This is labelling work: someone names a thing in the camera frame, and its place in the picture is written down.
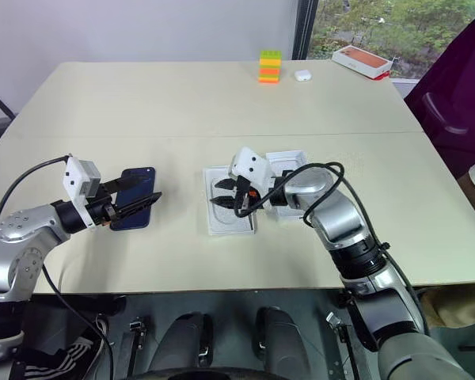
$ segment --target trees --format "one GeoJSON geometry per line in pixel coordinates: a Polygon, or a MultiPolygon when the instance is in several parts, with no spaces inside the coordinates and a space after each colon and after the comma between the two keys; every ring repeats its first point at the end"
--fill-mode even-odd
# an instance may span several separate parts
{"type": "Polygon", "coordinates": [[[420,78],[475,18],[475,0],[320,0],[309,58],[354,44],[395,59],[393,74],[420,78]]]}

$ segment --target white wall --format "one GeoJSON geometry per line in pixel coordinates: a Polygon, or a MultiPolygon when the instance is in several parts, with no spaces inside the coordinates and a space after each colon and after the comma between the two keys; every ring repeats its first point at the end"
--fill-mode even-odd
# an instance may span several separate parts
{"type": "Polygon", "coordinates": [[[64,61],[289,59],[297,0],[0,0],[0,98],[19,112],[64,61]]]}

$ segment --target smartphone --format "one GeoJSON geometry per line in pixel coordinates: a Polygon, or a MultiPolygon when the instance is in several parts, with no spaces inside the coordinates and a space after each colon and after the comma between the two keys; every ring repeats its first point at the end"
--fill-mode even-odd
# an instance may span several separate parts
{"type": "MultiPolygon", "coordinates": [[[[138,198],[153,194],[153,186],[155,182],[155,169],[154,168],[133,168],[125,169],[121,173],[121,177],[141,176],[144,179],[128,190],[119,191],[116,194],[116,206],[122,207],[138,198]]],[[[144,228],[150,224],[151,206],[144,210],[129,216],[128,218],[117,220],[111,223],[111,230],[133,230],[136,228],[144,228]]]]}

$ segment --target white box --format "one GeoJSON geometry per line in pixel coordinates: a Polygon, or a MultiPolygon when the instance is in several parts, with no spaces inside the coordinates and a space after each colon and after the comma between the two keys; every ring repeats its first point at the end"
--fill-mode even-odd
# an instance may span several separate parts
{"type": "Polygon", "coordinates": [[[384,75],[393,65],[392,61],[351,45],[335,51],[332,60],[371,79],[384,75]]]}

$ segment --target cable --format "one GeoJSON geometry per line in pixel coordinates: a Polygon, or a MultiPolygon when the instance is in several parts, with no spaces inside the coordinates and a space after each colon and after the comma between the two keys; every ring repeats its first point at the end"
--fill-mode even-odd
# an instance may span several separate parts
{"type": "Polygon", "coordinates": [[[321,196],[319,199],[317,199],[313,204],[306,210],[304,215],[302,216],[303,222],[307,225],[313,228],[313,225],[311,222],[308,220],[308,217],[310,214],[313,212],[313,210],[320,205],[320,203],[324,202],[333,192],[336,191],[338,186],[340,186],[341,183],[345,185],[345,187],[348,189],[348,191],[351,193],[351,196],[354,198],[355,202],[357,203],[357,206],[359,207],[359,210],[364,218],[364,221],[367,224],[367,227],[370,231],[371,236],[373,239],[376,241],[380,252],[382,253],[383,256],[385,256],[389,262],[392,264],[394,269],[396,269],[397,274],[401,277],[403,282],[405,283],[405,288],[406,291],[410,294],[412,297],[413,301],[415,302],[417,309],[419,309],[420,316],[422,318],[422,324],[424,327],[424,334],[427,336],[430,336],[429,332],[429,326],[428,322],[426,321],[426,316],[424,315],[424,312],[422,310],[422,306],[420,304],[419,297],[417,296],[415,290],[413,289],[412,284],[410,283],[408,277],[406,274],[403,272],[399,264],[393,259],[391,254],[387,251],[389,247],[389,243],[381,243],[380,240],[378,239],[378,236],[374,230],[373,223],[371,223],[370,216],[368,215],[366,208],[364,207],[363,202],[357,195],[357,192],[354,190],[350,182],[346,178],[344,178],[344,167],[341,165],[339,162],[328,162],[327,164],[321,164],[321,163],[311,163],[311,164],[306,164],[301,166],[300,168],[296,169],[294,172],[290,173],[284,180],[282,180],[279,184],[277,184],[268,194],[266,194],[259,202],[253,204],[252,207],[249,209],[245,210],[244,212],[239,212],[239,205],[238,202],[234,204],[234,214],[238,218],[243,218],[247,215],[252,214],[254,211],[256,211],[260,206],[262,206],[266,201],[268,201],[273,195],[275,195],[281,188],[284,188],[285,184],[290,181],[293,177],[299,175],[301,172],[310,169],[310,168],[323,168],[329,170],[331,173],[336,175],[336,181],[334,184],[329,188],[329,190],[321,196]]]}
{"type": "MultiPolygon", "coordinates": [[[[98,315],[95,316],[95,324],[97,324],[97,318],[98,318],[98,315]]],[[[93,367],[93,380],[97,380],[98,371],[101,368],[101,364],[102,364],[102,355],[99,355],[99,358],[96,360],[95,364],[91,366],[93,367]]]]}
{"type": "MultiPolygon", "coordinates": [[[[0,214],[3,211],[3,207],[6,205],[7,200],[9,199],[10,195],[12,194],[13,190],[30,174],[35,172],[36,170],[43,168],[45,166],[55,164],[56,162],[67,162],[68,158],[70,155],[54,158],[49,161],[45,161],[40,163],[39,165],[35,165],[32,168],[28,169],[26,172],[21,174],[7,189],[6,193],[2,197],[2,200],[0,200],[0,214]]],[[[111,380],[114,379],[114,358],[112,355],[112,349],[111,349],[111,344],[109,343],[107,337],[97,328],[95,327],[91,321],[89,321],[86,317],[84,317],[81,313],[79,313],[76,309],[74,309],[63,297],[63,295],[60,293],[60,291],[56,288],[54,285],[53,281],[51,280],[51,277],[49,276],[48,270],[46,267],[43,265],[42,266],[42,272],[44,273],[44,276],[46,277],[47,283],[51,287],[51,289],[55,292],[56,296],[59,298],[61,303],[65,305],[65,307],[70,310],[72,313],[74,313],[79,319],[81,319],[85,324],[90,327],[105,343],[107,349],[108,349],[108,354],[109,354],[109,378],[111,380]]]]}
{"type": "MultiPolygon", "coordinates": [[[[311,164],[303,165],[300,168],[297,168],[296,170],[294,170],[288,176],[286,176],[270,192],[268,192],[265,196],[263,196],[260,199],[260,201],[253,204],[253,206],[251,206],[250,208],[240,212],[239,211],[239,204],[238,204],[238,202],[236,202],[234,204],[234,214],[238,218],[244,218],[245,216],[248,216],[248,215],[252,214],[254,211],[258,210],[260,206],[262,206],[264,203],[266,203],[273,195],[275,195],[277,192],[279,192],[279,190],[282,189],[285,186],[285,184],[287,184],[288,181],[290,181],[292,178],[299,175],[300,173],[304,172],[305,170],[311,169],[311,168],[329,169],[329,170],[331,170],[331,172],[335,173],[336,176],[338,177],[336,182],[331,186],[331,188],[329,188],[329,190],[320,199],[317,199],[317,201],[313,203],[313,204],[316,204],[315,207],[318,206],[321,202],[326,200],[337,189],[337,187],[340,185],[341,181],[343,180],[344,167],[339,162],[328,162],[327,164],[321,164],[321,163],[314,162],[314,163],[311,163],[311,164]],[[340,171],[337,172],[335,169],[332,168],[332,166],[336,166],[340,171]]],[[[302,216],[302,219],[304,220],[304,222],[310,227],[313,227],[313,226],[311,225],[310,222],[308,222],[307,217],[310,215],[310,213],[312,211],[312,210],[310,210],[312,206],[310,206],[310,208],[308,209],[308,211],[310,211],[310,212],[306,211],[305,214],[302,216]]]]}
{"type": "Polygon", "coordinates": [[[85,322],[85,324],[90,327],[105,343],[106,348],[108,349],[108,354],[109,354],[109,379],[113,380],[114,379],[114,356],[112,354],[112,348],[111,344],[109,343],[109,340],[106,335],[102,333],[100,329],[98,329],[88,318],[86,318],[84,315],[79,313],[75,308],[73,308],[69,302],[66,301],[66,299],[63,297],[62,293],[56,288],[56,285],[53,283],[51,280],[51,277],[49,276],[48,269],[46,268],[45,265],[42,265],[42,273],[44,274],[44,277],[46,278],[47,283],[51,287],[51,289],[55,292],[56,296],[60,300],[60,302],[65,305],[65,307],[70,310],[76,317],[78,317],[81,321],[85,322]]]}
{"type": "Polygon", "coordinates": [[[32,174],[33,172],[35,172],[36,170],[40,169],[40,168],[43,168],[45,166],[48,166],[48,165],[51,165],[51,164],[55,164],[56,162],[61,162],[61,161],[65,161],[67,162],[67,160],[69,159],[69,155],[67,156],[62,156],[62,157],[58,157],[58,158],[54,158],[52,160],[49,160],[49,161],[45,161],[45,162],[42,162],[40,163],[39,165],[35,165],[33,166],[32,168],[28,169],[26,172],[24,172],[23,174],[21,174],[14,182],[12,185],[9,186],[9,188],[7,189],[6,193],[4,194],[4,196],[2,197],[2,200],[0,200],[0,214],[2,213],[3,211],[3,207],[6,205],[6,202],[7,200],[9,199],[10,197],[10,194],[13,192],[13,190],[20,184],[20,182],[22,180],[24,180],[27,176],[29,176],[30,174],[32,174]]]}

